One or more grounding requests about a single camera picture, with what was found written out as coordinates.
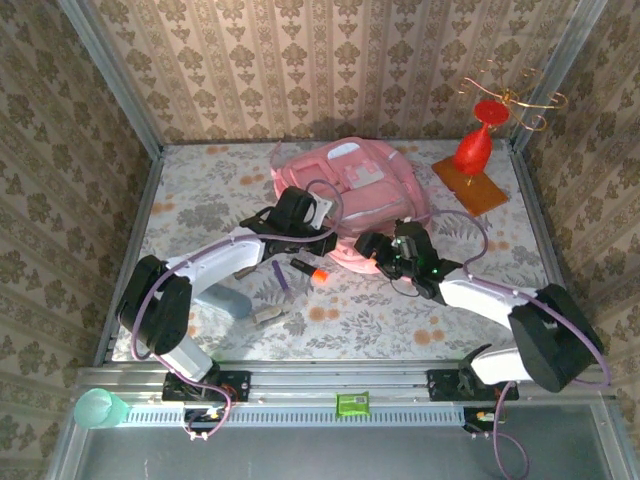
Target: floral tablecloth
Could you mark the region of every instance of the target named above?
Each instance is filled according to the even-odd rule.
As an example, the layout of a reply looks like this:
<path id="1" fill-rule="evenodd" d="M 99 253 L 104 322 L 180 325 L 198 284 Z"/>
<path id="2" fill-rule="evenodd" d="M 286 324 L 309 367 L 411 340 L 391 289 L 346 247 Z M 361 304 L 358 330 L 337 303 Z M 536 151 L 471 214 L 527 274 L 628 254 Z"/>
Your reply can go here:
<path id="1" fill-rule="evenodd" d="M 458 141 L 389 143 L 414 165 L 432 206 L 463 209 L 430 168 L 452 155 Z M 282 154 L 293 156 L 319 145 L 287 143 L 282 145 Z M 269 158 L 274 146 L 166 148 L 141 256 L 151 253 L 163 259 L 190 252 L 224 236 L 264 206 L 273 205 L 276 197 Z M 479 217 L 491 242 L 489 253 L 473 270 L 513 285 L 544 285 L 546 276 L 503 141 L 495 142 L 486 173 L 509 201 Z M 480 233 L 461 218 L 435 218 L 432 232 L 432 241 L 444 258 L 464 261 L 482 247 Z M 279 323 L 259 330 L 248 320 L 230 320 L 208 307 L 193 305 L 190 335 L 214 358 L 226 361 L 454 359 L 484 343 L 504 343 L 510 338 L 505 328 L 476 314 L 399 295 L 382 275 L 358 275 L 329 258 L 302 253 L 297 257 L 330 272 L 329 282 L 314 286 L 289 266 L 286 256 L 277 256 L 295 298 L 289 314 Z M 254 308 L 284 302 L 271 262 L 261 264 L 242 280 L 230 277 L 223 283 L 252 298 Z M 112 360 L 131 360 L 129 345 L 130 335 L 121 328 Z"/>

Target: damask wallpaper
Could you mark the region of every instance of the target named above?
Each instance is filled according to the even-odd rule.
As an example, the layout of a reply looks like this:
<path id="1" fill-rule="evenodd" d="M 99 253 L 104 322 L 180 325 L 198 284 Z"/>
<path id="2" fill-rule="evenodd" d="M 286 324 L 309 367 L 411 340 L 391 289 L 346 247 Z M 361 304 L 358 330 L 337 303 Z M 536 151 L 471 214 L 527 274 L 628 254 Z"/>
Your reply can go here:
<path id="1" fill-rule="evenodd" d="M 608 348 L 640 450 L 640 2 L 609 2 L 529 145 L 571 286 Z"/>
<path id="2" fill-rule="evenodd" d="M 148 158 L 55 1 L 0 2 L 0 479 L 41 478 Z"/>
<path id="3" fill-rule="evenodd" d="M 544 67 L 577 0 L 85 0 L 163 143 L 459 138 Z M 486 59 L 503 67 L 485 74 Z"/>

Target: orange marker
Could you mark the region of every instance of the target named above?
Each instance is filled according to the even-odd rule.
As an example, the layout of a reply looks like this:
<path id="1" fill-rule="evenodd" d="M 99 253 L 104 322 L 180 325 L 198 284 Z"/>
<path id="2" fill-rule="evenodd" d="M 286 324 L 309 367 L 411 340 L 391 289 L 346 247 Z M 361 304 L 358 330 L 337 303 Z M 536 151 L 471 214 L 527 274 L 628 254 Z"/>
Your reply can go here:
<path id="1" fill-rule="evenodd" d="M 329 278 L 329 273 L 324 270 L 320 270 L 319 268 L 314 267 L 313 265 L 309 265 L 302 260 L 298 260 L 294 258 L 291 260 L 291 266 L 296 270 L 300 270 L 305 275 L 309 275 L 311 280 L 316 282 L 319 285 L 324 285 Z"/>

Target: light blue cup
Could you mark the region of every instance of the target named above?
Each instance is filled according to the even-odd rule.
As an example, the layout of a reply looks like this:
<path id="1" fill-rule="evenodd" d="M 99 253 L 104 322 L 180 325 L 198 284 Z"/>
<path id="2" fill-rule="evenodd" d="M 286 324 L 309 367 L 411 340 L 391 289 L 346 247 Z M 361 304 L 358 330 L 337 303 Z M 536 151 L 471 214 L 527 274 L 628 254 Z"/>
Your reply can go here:
<path id="1" fill-rule="evenodd" d="M 120 397 L 102 388 L 94 388 L 76 402 L 73 417 L 83 428 L 110 428 L 122 423 L 129 405 Z"/>

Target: fabric surface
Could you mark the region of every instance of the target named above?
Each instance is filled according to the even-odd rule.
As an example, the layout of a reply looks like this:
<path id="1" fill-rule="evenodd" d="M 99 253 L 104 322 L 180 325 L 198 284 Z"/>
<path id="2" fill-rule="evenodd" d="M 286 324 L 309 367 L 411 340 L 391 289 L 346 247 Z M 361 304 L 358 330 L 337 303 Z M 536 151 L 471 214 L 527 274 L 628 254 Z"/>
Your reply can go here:
<path id="1" fill-rule="evenodd" d="M 522 87 L 520 70 L 544 68 L 578 2 L 86 3 L 167 144 L 460 138 L 477 100 L 456 93 L 461 77 L 491 85 L 502 71 Z M 502 69 L 480 73 L 486 59 Z"/>
<path id="2" fill-rule="evenodd" d="M 529 150 L 570 287 L 605 341 L 640 449 L 640 4 L 608 2 Z"/>
<path id="3" fill-rule="evenodd" d="M 0 2 L 0 479 L 45 473 L 147 171 L 56 2 Z"/>
<path id="4" fill-rule="evenodd" d="M 455 152 L 458 141 L 393 141 L 414 165 L 438 209 L 461 209 L 430 165 Z M 282 145 L 285 158 L 319 143 Z M 276 201 L 269 177 L 275 144 L 169 147 L 141 256 L 182 255 L 235 228 L 239 221 Z M 488 175 L 509 202 L 479 217 L 488 229 L 489 253 L 473 267 L 479 275 L 517 286 L 543 286 L 546 277 L 515 173 L 504 142 L 496 142 Z M 465 219 L 435 218 L 432 238 L 443 258 L 464 261 L 482 247 L 480 232 Z M 510 338 L 507 329 L 465 310 L 443 307 L 393 291 L 382 275 L 359 275 L 329 258 L 296 254 L 330 272 L 325 286 L 278 255 L 295 302 L 280 322 L 256 329 L 249 320 L 229 320 L 210 307 L 194 306 L 189 333 L 218 360 L 437 359 L 462 358 L 485 343 Z M 262 305 L 282 305 L 284 294 L 269 261 L 244 279 L 222 282 Z M 396 282 L 413 294 L 410 285 Z M 113 360 L 130 360 L 130 334 L 121 329 Z"/>

